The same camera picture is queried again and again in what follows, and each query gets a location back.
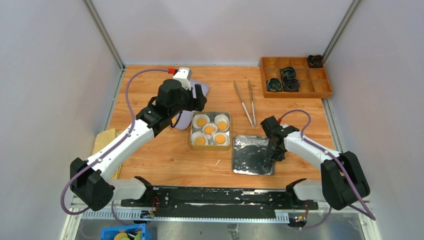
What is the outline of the silver square tin lid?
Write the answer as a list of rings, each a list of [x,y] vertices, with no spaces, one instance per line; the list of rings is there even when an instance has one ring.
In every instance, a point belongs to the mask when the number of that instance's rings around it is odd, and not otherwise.
[[[274,162],[266,159],[269,139],[262,136],[237,135],[232,144],[232,171],[235,174],[271,176]]]

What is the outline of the gold square cookie tin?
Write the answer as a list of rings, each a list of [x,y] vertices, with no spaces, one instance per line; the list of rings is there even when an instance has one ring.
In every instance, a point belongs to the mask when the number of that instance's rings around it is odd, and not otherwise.
[[[225,111],[195,111],[189,144],[197,151],[228,151],[231,147],[231,116]]]

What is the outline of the metal kitchen tongs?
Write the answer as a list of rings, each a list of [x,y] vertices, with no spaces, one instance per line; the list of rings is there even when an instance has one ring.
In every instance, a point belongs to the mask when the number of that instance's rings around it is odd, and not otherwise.
[[[244,110],[244,113],[245,113],[248,121],[249,121],[249,124],[251,125],[252,128],[255,128],[257,126],[257,118],[256,118],[254,91],[253,91],[252,82],[250,81],[250,79],[247,80],[250,111],[248,110],[247,101],[244,100],[236,81],[233,82],[233,86],[234,86],[236,95],[241,102],[242,108]]]

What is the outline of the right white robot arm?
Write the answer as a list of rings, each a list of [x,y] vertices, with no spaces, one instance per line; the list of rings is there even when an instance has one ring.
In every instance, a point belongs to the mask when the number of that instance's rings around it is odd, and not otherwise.
[[[301,178],[286,186],[285,201],[290,208],[298,209],[305,201],[315,201],[342,210],[370,195],[371,189],[353,152],[326,148],[298,128],[279,123],[274,116],[260,125],[268,138],[266,161],[281,162],[291,152],[320,171],[320,180]]]

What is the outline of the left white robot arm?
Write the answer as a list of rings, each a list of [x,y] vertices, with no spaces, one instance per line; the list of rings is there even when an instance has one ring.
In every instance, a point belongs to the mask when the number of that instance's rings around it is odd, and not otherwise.
[[[70,163],[69,188],[88,210],[99,211],[110,202],[134,199],[140,206],[149,206],[153,193],[138,178],[112,179],[115,170],[137,149],[172,125],[172,119],[183,111],[202,111],[207,102],[201,84],[184,88],[176,79],[166,79],[147,106],[128,128],[96,154]]]

